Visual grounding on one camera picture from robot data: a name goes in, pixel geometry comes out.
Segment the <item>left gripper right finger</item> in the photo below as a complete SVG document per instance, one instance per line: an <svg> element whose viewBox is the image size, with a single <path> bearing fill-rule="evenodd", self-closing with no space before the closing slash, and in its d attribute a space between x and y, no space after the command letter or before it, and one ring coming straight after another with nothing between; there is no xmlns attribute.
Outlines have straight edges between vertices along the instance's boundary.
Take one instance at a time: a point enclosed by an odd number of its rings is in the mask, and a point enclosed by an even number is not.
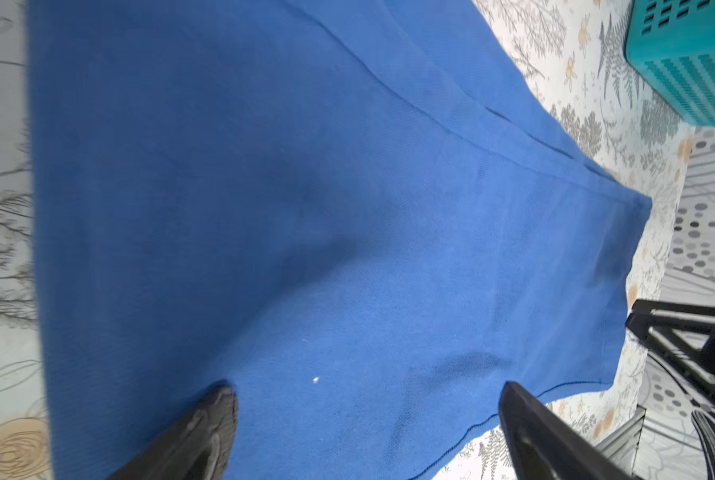
<svg viewBox="0 0 715 480"><path fill-rule="evenodd" d="M519 479L629 478L517 382L503 386L499 420Z"/></svg>

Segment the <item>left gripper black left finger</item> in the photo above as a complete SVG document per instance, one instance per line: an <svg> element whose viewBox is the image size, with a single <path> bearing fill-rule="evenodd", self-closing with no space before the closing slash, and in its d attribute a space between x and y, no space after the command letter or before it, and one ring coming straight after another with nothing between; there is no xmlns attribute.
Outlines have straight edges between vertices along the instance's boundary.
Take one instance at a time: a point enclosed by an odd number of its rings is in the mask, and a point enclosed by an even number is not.
<svg viewBox="0 0 715 480"><path fill-rule="evenodd" d="M111 478L221 479L235 442L238 418L235 390L229 385L218 385Z"/></svg>

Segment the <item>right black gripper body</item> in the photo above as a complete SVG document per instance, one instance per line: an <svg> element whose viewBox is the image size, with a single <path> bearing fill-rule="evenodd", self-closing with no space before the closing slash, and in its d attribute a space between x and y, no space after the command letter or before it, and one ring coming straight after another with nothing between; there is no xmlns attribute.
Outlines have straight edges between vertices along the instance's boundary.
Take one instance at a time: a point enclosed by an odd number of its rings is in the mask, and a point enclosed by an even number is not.
<svg viewBox="0 0 715 480"><path fill-rule="evenodd" d="M627 329L715 406L715 307L637 300Z"/></svg>

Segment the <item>blue long pants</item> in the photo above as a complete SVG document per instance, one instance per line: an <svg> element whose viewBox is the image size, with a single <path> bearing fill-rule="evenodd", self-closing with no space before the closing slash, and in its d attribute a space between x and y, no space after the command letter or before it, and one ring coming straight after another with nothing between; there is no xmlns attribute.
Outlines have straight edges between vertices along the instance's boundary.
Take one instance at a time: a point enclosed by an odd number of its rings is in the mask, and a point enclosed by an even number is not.
<svg viewBox="0 0 715 480"><path fill-rule="evenodd" d="M469 1L33 1L53 468L105 479L231 383L230 479L434 476L613 385L651 200Z"/></svg>

